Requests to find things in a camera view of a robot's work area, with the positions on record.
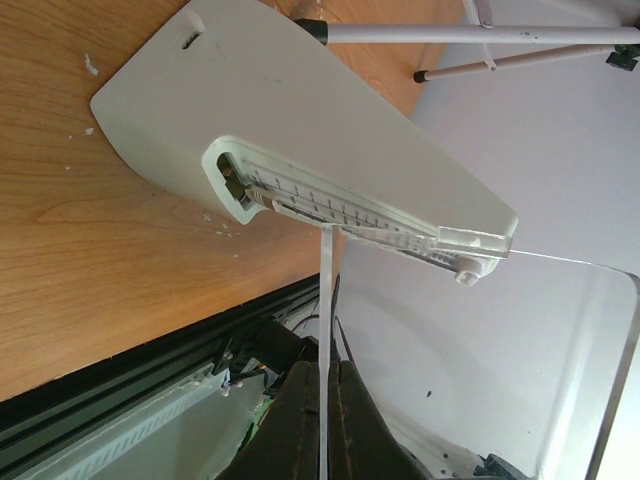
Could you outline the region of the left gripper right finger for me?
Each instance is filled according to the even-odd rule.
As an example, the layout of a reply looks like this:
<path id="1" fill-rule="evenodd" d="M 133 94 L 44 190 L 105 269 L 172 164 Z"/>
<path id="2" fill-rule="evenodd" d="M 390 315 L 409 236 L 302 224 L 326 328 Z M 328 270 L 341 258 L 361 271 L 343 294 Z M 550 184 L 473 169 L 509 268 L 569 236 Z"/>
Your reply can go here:
<path id="1" fill-rule="evenodd" d="M 350 361 L 329 372 L 329 477 L 429 479 L 428 470 L 392 435 Z"/>

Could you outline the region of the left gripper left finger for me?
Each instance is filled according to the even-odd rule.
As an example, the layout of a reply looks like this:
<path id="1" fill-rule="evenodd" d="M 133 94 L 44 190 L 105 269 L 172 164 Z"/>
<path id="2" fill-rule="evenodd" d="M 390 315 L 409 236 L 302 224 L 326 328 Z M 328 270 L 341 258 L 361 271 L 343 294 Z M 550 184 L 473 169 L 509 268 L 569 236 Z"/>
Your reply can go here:
<path id="1" fill-rule="evenodd" d="M 296 363 L 252 440 L 218 476 L 311 480 L 319 475 L 319 369 Z"/>

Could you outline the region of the clear plastic metronome cover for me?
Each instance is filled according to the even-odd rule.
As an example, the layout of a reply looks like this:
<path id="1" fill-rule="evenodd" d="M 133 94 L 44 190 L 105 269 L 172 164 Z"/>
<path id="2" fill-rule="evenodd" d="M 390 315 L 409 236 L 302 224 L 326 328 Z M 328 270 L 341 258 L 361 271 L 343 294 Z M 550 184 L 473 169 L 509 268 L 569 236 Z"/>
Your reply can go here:
<path id="1" fill-rule="evenodd" d="M 321 234 L 334 330 L 394 434 L 449 476 L 466 453 L 533 479 L 639 475 L 639 256 L 586 233 L 518 239 L 473 285 Z"/>

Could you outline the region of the white metronome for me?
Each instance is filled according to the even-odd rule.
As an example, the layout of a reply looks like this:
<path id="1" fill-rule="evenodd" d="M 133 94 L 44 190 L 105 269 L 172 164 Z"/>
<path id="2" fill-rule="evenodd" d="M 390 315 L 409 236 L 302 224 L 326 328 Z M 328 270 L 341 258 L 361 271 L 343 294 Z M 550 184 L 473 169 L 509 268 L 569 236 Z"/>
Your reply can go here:
<path id="1" fill-rule="evenodd" d="M 192 1 L 93 96 L 139 176 L 248 224 L 271 210 L 473 285 L 516 213 L 310 34 L 258 1 Z"/>

